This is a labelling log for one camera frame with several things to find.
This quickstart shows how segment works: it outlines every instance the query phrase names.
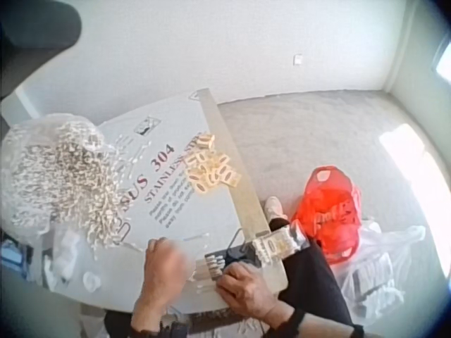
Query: printed logo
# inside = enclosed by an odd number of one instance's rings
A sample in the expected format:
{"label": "printed logo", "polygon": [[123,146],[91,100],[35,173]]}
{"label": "printed logo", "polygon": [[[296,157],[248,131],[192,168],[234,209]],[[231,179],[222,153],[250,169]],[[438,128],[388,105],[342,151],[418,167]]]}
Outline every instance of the printed logo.
{"label": "printed logo", "polygon": [[158,118],[153,118],[151,116],[147,116],[146,119],[139,123],[139,125],[136,126],[134,132],[141,136],[147,136],[150,134],[150,132],[156,128],[157,125],[159,125],[161,120]]}

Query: shoe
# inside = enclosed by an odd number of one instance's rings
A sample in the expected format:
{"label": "shoe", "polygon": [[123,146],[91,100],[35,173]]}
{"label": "shoe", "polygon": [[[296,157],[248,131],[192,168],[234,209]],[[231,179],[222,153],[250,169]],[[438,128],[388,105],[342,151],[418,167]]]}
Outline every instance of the shoe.
{"label": "shoe", "polygon": [[266,200],[263,211],[268,223],[274,218],[283,218],[285,220],[288,219],[288,217],[283,213],[282,204],[280,204],[279,199],[274,196],[271,196]]}

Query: white plastic bag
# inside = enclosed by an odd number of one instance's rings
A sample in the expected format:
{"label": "white plastic bag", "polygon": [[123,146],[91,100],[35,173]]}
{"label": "white plastic bag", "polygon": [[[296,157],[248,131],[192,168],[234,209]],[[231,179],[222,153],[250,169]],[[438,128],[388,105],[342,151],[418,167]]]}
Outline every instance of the white plastic bag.
{"label": "white plastic bag", "polygon": [[412,226],[381,233],[379,224],[363,222],[356,254],[332,266],[353,323],[370,325],[404,303],[402,285],[412,262],[410,246],[424,239],[425,232],[422,226]]}

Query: window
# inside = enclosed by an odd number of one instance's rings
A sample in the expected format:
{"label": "window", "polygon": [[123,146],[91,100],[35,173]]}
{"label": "window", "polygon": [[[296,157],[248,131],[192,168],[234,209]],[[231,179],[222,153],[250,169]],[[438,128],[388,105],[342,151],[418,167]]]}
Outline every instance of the window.
{"label": "window", "polygon": [[448,43],[442,57],[437,64],[437,73],[448,82],[451,82],[451,42]]}

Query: black wristband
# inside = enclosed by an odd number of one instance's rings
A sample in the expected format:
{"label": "black wristband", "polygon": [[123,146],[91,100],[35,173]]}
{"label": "black wristband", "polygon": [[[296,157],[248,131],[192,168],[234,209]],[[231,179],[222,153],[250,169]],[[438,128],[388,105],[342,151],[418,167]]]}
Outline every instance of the black wristband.
{"label": "black wristband", "polygon": [[305,311],[296,308],[290,319],[267,337],[295,338],[299,335],[299,326],[304,320]]}
{"label": "black wristband", "polygon": [[353,325],[354,331],[352,331],[350,338],[364,338],[365,337],[365,331],[364,327],[361,325]]}

